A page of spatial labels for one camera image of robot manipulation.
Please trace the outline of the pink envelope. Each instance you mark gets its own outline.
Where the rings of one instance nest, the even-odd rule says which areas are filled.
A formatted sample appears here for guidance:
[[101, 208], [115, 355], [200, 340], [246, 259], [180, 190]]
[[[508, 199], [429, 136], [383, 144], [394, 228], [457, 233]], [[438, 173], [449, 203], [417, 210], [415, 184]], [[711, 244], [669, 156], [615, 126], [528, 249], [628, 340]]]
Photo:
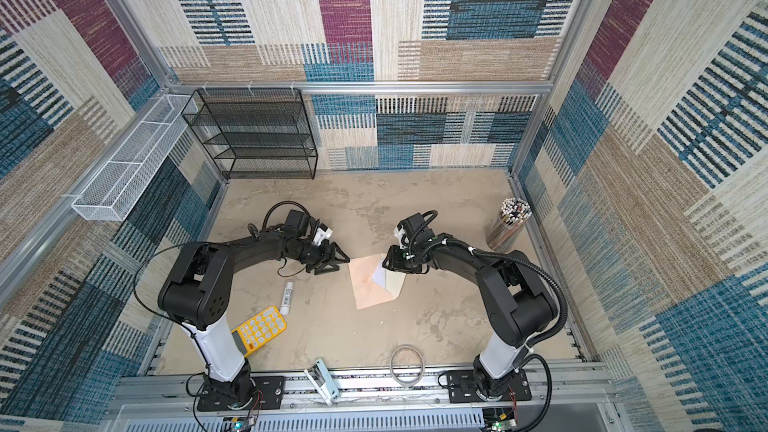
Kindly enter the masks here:
[[383, 267], [385, 254], [352, 259], [349, 274], [356, 308], [370, 308], [397, 299], [405, 274]]

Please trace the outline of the white letter with green border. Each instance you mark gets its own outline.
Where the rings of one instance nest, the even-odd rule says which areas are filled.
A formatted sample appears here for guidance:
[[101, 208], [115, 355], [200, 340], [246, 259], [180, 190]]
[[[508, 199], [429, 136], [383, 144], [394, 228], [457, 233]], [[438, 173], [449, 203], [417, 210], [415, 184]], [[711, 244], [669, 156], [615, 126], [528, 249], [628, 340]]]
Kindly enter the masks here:
[[389, 275], [389, 270], [384, 267], [385, 259], [386, 259], [386, 255], [381, 254], [380, 260], [378, 261], [371, 276], [372, 282], [384, 290], [387, 289], [388, 275]]

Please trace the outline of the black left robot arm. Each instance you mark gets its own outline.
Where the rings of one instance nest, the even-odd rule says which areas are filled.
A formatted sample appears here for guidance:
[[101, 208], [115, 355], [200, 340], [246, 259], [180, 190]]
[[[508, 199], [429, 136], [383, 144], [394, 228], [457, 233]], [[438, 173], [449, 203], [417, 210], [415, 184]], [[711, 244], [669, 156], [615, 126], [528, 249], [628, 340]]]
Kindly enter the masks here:
[[226, 318], [234, 275], [270, 260], [296, 261], [313, 275], [337, 272], [350, 257], [331, 240], [332, 235], [302, 204], [280, 201], [268, 209], [260, 228], [250, 223], [243, 238], [177, 244], [179, 255], [158, 293], [157, 309], [139, 297], [139, 273], [134, 273], [135, 300], [186, 331], [203, 360], [203, 387], [196, 398], [217, 397], [231, 410], [256, 402], [250, 364]]

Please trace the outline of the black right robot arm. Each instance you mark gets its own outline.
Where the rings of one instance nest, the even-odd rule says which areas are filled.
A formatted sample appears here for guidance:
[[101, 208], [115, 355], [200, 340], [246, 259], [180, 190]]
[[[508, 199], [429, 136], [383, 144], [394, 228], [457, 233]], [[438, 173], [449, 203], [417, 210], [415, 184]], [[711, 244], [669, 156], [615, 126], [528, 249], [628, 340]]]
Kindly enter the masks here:
[[473, 380], [480, 399], [499, 400], [535, 345], [564, 328], [564, 292], [519, 251], [486, 251], [450, 234], [434, 233], [430, 224], [436, 216], [432, 210], [400, 221], [394, 229], [397, 243], [389, 248], [383, 267], [404, 274], [440, 269], [477, 286], [492, 334], [474, 360]]

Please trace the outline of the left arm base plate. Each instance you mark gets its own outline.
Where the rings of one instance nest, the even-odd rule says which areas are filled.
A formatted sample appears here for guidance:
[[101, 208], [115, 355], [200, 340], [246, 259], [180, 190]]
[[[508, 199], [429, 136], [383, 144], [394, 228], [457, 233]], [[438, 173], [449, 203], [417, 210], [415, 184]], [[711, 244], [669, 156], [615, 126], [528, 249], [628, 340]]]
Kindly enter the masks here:
[[204, 381], [197, 397], [197, 412], [248, 412], [253, 406], [261, 410], [278, 410], [282, 404], [285, 376], [244, 376], [234, 382]]

